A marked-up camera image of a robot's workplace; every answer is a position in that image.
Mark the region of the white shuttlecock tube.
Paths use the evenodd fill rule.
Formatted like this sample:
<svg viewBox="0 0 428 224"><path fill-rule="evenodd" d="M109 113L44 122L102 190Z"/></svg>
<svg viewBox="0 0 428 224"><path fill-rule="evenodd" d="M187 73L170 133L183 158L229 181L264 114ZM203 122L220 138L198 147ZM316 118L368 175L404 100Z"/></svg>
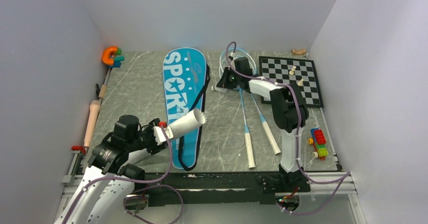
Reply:
<svg viewBox="0 0 428 224"><path fill-rule="evenodd" d="M195 108L169 124L169 139L178 139L206 123L204 113Z"/></svg>

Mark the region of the white shuttlecock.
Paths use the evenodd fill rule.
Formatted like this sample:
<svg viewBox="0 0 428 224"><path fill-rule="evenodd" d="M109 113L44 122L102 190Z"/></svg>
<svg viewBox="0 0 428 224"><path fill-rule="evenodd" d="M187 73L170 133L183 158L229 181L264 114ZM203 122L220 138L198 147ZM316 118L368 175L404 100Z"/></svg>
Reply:
<svg viewBox="0 0 428 224"><path fill-rule="evenodd" d="M226 93L227 92L227 89L219 88L219 87L216 87L216 86L211 86L211 90L212 91L221 92L221 93Z"/></svg>

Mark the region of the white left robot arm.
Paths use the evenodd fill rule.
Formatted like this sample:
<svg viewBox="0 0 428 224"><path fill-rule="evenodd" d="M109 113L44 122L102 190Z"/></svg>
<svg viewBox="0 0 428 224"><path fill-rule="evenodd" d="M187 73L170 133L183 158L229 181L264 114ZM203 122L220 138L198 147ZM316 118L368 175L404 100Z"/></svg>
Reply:
<svg viewBox="0 0 428 224"><path fill-rule="evenodd" d="M162 124L158 118L142 125L134 115L121 116L93 148L79 186L55 222L100 222L113 204L130 193L140 193L150 181L135 163L144 154L165 148L155 137Z"/></svg>

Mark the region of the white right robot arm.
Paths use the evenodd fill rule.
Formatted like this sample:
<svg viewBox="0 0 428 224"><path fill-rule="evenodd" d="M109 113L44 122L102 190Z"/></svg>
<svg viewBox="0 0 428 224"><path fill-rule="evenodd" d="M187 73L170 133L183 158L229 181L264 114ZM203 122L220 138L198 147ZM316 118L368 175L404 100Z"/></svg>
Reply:
<svg viewBox="0 0 428 224"><path fill-rule="evenodd" d="M240 57L233 61L226 58L218 88L241 89L267 98L271 102L272 115L281 131L282 156L278 177L279 187L291 191L298 179L304 178L301 163L301 134L308 119L308 109L297 84L283 84L263 76L256 76L248 58Z"/></svg>

